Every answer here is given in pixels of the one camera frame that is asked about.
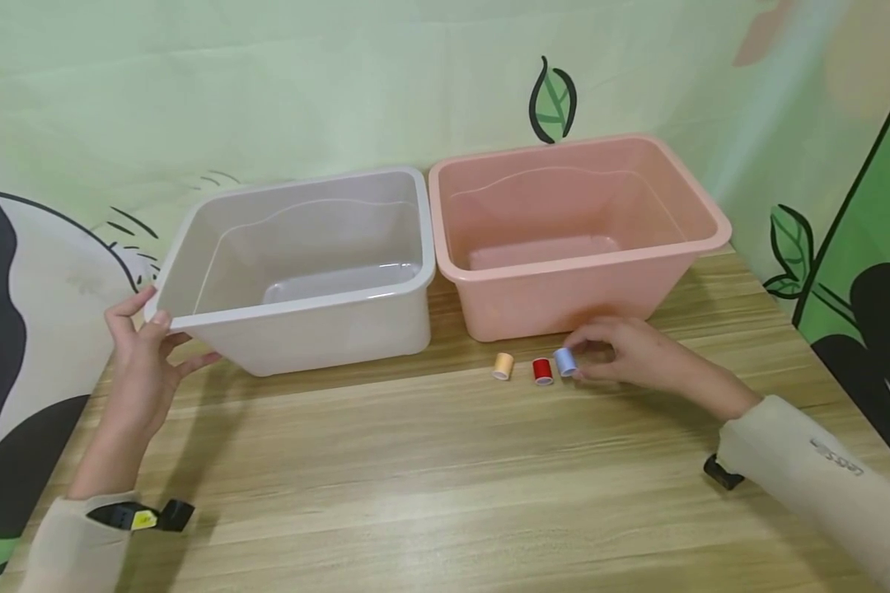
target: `plastic bin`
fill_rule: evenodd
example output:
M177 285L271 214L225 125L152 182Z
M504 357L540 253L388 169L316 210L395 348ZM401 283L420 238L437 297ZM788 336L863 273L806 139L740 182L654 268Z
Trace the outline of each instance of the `plastic bin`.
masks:
M438 267L481 342L649 318L732 235L668 146L645 136L452 158L429 189Z
M163 308L257 376L415 354L434 270L418 170L247 189L188 214L145 318Z

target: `yellow label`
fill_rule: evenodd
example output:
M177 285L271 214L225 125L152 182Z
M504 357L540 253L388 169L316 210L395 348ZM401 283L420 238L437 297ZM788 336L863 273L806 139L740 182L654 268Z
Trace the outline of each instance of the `yellow label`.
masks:
M153 528L158 523L158 517L154 516L151 511L138 511L132 517L132 531L147 530Z

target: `white plastic bin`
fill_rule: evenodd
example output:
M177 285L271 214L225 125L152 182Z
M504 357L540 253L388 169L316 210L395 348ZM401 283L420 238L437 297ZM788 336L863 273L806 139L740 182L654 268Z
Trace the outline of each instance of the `white plastic bin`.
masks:
M246 189L189 212L145 319L168 311L257 376L415 354L434 270L418 170Z

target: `beige thread spool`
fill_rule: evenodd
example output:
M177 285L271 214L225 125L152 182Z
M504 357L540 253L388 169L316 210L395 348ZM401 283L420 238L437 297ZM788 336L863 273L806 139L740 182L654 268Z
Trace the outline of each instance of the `beige thread spool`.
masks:
M510 372L513 368L514 357L507 352L499 352L499 355L494 359L494 370L491 371L491 376L499 381L507 381L510 379Z

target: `blue thread spool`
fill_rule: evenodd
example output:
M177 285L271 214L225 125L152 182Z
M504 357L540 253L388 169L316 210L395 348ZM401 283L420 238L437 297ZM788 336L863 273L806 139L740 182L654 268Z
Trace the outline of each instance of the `blue thread spool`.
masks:
M555 351L554 361L557 362L557 372L561 376L571 376L577 372L577 362L569 348L560 348Z

